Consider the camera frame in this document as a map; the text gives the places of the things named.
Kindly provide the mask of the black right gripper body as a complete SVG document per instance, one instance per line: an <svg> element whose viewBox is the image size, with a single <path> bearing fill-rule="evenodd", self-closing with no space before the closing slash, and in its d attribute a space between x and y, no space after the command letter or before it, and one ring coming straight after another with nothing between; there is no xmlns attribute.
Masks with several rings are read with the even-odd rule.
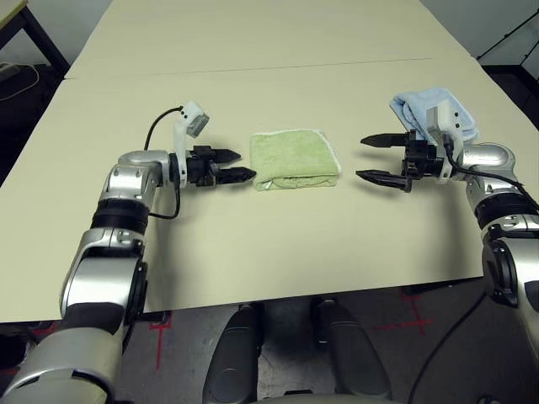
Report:
<svg viewBox="0 0 539 404"><path fill-rule="evenodd" d="M416 131L411 130L404 135L404 159L401 164L401 175L404 177L403 191L409 193L413 181L423 177L438 177L443 158L438 157L437 147L427 140L418 140Z"/></svg>

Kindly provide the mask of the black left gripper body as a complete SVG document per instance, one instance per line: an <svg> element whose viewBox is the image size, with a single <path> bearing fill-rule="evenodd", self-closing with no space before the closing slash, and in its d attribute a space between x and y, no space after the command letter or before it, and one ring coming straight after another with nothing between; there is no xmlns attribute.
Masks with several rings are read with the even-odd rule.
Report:
<svg viewBox="0 0 539 404"><path fill-rule="evenodd" d="M196 187L216 185L214 157L216 153L210 146L194 146L187 152L187 181Z"/></svg>

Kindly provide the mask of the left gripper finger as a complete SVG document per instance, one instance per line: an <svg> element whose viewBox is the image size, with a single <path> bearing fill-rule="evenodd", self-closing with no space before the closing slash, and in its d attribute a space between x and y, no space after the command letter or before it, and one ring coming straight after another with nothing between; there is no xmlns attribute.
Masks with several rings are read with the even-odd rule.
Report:
<svg viewBox="0 0 539 404"><path fill-rule="evenodd" d="M241 155L230 149L212 149L211 160L215 164L227 164L239 160Z"/></svg>
<svg viewBox="0 0 539 404"><path fill-rule="evenodd" d="M219 169L215 173L217 185L245 183L256 176L256 172L246 167Z"/></svg>

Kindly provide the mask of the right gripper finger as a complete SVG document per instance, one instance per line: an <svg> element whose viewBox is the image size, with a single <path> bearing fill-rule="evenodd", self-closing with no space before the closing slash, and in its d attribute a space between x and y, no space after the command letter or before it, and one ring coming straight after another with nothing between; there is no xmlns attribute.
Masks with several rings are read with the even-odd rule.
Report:
<svg viewBox="0 0 539 404"><path fill-rule="evenodd" d="M361 144L377 148L390 148L394 146L406 146L406 134L382 133L367 136L360 140Z"/></svg>
<svg viewBox="0 0 539 404"><path fill-rule="evenodd" d="M399 189L402 191L408 190L408 178L401 175L394 175L382 170L358 170L355 174L367 182L375 185Z"/></svg>

